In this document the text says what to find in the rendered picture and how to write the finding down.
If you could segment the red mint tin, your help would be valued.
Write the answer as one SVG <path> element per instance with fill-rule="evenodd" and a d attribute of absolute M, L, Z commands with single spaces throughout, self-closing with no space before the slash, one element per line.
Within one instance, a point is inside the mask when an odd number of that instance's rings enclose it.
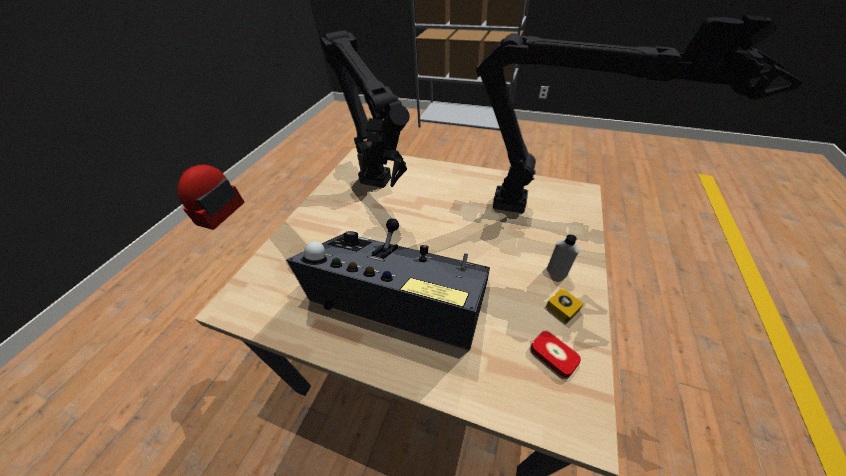
<path fill-rule="evenodd" d="M 581 357 L 548 331 L 542 331 L 531 344 L 531 351 L 560 376 L 569 377 Z"/>

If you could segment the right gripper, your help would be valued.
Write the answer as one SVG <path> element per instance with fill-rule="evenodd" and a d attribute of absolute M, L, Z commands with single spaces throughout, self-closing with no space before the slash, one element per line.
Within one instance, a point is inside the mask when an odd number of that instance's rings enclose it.
<path fill-rule="evenodd" d="M 406 163 L 397 150 L 366 146 L 365 151 L 367 153 L 371 153 L 371 159 L 367 155 L 357 155 L 362 182 L 365 181 L 372 163 L 387 165 L 388 160 L 394 161 L 390 184 L 391 187 L 393 187 L 397 180 L 407 171 Z"/>

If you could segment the dark grey bottle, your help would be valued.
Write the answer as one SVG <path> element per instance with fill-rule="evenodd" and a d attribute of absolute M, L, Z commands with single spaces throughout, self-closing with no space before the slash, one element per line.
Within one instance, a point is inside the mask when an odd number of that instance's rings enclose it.
<path fill-rule="evenodd" d="M 568 276 L 580 250 L 575 243 L 576 240 L 576 236 L 569 234 L 566 239 L 557 241 L 547 266 L 547 271 L 550 274 L 559 278 L 566 278 Z"/>

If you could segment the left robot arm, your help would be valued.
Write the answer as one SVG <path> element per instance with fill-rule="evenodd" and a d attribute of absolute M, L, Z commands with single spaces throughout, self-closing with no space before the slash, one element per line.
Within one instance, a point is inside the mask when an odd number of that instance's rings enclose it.
<path fill-rule="evenodd" d="M 476 69 L 487 90 L 511 164 L 502 186 L 496 187 L 494 202 L 526 206 L 528 190 L 524 186 L 531 183 L 536 173 L 533 170 L 536 160 L 524 144 L 502 67 L 512 63 L 541 64 L 622 73 L 656 81 L 709 82 L 724 56 L 720 74 L 745 77 L 756 62 L 747 50 L 777 28 L 769 17 L 744 15 L 742 20 L 709 17 L 684 53 L 670 47 L 627 47 L 509 34 Z M 746 51 L 737 50 L 739 46 Z"/>

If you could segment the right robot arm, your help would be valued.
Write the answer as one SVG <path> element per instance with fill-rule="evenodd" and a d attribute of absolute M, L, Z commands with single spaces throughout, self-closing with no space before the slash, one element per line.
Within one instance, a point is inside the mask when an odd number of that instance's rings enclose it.
<path fill-rule="evenodd" d="M 351 32 L 344 30 L 327 33 L 320 41 L 353 118 L 357 132 L 354 138 L 357 152 L 371 158 L 371 153 L 365 151 L 366 146 L 396 150 L 400 132 L 409 121 L 409 111 L 388 86 L 385 87 L 375 78 L 356 53 L 357 42 Z M 365 101 L 375 119 L 367 119 L 354 81 L 365 95 Z M 366 179 L 383 182 L 390 172 L 389 167 L 372 163 Z"/>

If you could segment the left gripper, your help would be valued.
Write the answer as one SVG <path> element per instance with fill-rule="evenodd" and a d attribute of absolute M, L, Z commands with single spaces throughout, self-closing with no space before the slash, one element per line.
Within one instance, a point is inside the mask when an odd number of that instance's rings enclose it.
<path fill-rule="evenodd" d="M 749 99 L 760 99 L 770 95 L 774 95 L 777 93 L 798 89 L 800 85 L 803 83 L 798 78 L 794 77 L 793 75 L 789 74 L 788 72 L 784 71 L 784 66 L 776 62 L 775 60 L 771 59 L 761 51 L 757 49 L 750 49 L 747 50 L 755 59 L 756 62 L 751 67 L 749 72 L 745 77 L 742 76 L 732 76 L 732 75 L 722 75 L 720 74 L 725 57 L 721 56 L 721 64 L 720 67 L 715 74 L 715 76 L 708 82 L 708 83 L 717 83 L 717 84 L 726 84 L 730 85 L 732 89 L 736 92 L 736 94 L 747 96 Z M 760 54 L 759 54 L 759 53 Z M 772 66 L 772 68 L 768 71 L 762 71 L 765 64 L 760 64 L 761 61 L 764 61 Z M 779 68 L 780 67 L 780 68 Z M 782 68 L 782 69 L 781 69 Z M 759 74 L 759 75 L 757 75 Z M 776 79 L 778 76 L 788 80 L 792 83 L 792 85 L 774 88 L 766 90 L 773 79 Z M 752 78 L 761 77 L 755 86 L 750 82 Z"/>

